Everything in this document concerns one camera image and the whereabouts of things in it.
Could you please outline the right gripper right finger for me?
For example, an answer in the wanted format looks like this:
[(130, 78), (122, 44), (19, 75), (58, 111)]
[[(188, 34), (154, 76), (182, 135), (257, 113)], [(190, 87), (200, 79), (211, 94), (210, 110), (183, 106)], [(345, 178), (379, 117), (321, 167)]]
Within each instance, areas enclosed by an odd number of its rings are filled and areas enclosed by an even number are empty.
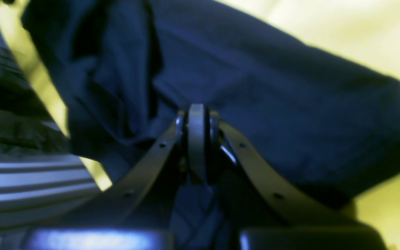
[(209, 146), (221, 175), (240, 250), (384, 250), (379, 233), (310, 198), (276, 172), (237, 129), (210, 111)]

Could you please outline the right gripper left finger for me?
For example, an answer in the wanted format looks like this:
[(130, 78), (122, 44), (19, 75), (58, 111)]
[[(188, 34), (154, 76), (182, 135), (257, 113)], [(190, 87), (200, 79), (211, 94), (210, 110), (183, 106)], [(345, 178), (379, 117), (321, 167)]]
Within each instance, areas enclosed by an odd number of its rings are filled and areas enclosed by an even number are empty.
[(168, 229), (180, 183), (206, 182), (206, 107), (192, 104), (116, 185), (32, 229), (24, 250), (174, 250)]

